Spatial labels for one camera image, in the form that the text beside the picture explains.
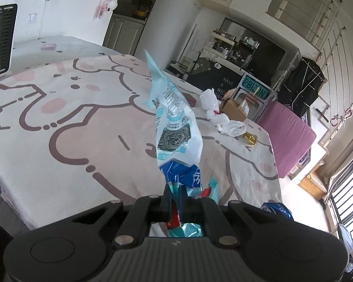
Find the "pink fabric panel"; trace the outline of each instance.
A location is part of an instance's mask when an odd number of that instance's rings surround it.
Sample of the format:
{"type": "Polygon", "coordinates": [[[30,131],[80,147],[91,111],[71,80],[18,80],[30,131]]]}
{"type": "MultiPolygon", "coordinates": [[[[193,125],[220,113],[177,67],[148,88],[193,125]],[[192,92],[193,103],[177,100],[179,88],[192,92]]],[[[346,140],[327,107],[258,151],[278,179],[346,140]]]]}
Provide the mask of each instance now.
{"type": "Polygon", "coordinates": [[[309,150],[316,134],[279,102],[269,104],[258,124],[269,134],[279,177],[284,178],[309,150]]]}

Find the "curtain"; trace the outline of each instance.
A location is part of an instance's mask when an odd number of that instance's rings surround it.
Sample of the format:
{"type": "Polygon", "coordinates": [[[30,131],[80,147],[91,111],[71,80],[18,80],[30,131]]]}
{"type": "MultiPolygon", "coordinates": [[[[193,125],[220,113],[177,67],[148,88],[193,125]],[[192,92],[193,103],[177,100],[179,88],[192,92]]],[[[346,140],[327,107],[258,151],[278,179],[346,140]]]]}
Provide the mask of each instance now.
{"type": "Polygon", "coordinates": [[[325,198],[325,203],[331,198],[333,193],[332,191],[340,179],[340,176],[351,166],[352,163],[353,140],[333,164],[325,166],[322,171],[320,171],[320,174],[323,176],[325,182],[328,183],[328,193],[325,198]]]}

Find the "pink object on bed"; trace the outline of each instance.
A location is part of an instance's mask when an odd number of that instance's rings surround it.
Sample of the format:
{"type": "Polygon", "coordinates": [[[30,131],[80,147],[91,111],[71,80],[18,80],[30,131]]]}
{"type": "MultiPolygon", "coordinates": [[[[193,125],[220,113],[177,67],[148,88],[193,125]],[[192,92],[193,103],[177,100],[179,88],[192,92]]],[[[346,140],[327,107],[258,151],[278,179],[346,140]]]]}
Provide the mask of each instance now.
{"type": "Polygon", "coordinates": [[[284,178],[309,150],[316,134],[279,102],[269,104],[258,124],[269,134],[279,177],[284,178]]]}

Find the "floor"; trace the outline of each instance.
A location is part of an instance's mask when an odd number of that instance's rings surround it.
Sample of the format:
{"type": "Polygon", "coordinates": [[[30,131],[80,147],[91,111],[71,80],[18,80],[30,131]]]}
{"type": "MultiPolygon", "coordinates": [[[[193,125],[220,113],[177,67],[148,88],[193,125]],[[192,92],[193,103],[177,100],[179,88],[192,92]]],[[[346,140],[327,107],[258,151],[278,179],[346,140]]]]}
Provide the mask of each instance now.
{"type": "Polygon", "coordinates": [[[280,179],[280,186],[283,203],[295,221],[329,232],[326,214],[319,201],[288,177],[280,179]]]}

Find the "white plastic bag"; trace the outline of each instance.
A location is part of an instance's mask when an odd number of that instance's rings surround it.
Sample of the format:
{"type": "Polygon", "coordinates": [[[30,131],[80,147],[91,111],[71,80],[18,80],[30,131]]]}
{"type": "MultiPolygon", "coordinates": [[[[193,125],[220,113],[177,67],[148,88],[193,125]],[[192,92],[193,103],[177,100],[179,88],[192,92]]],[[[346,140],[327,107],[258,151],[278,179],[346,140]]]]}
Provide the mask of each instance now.
{"type": "Polygon", "coordinates": [[[246,125],[240,121],[231,121],[226,114],[219,112],[218,100],[214,89],[207,89],[200,95],[201,105],[207,111],[207,119],[222,134],[237,137],[246,132],[246,125]]]}

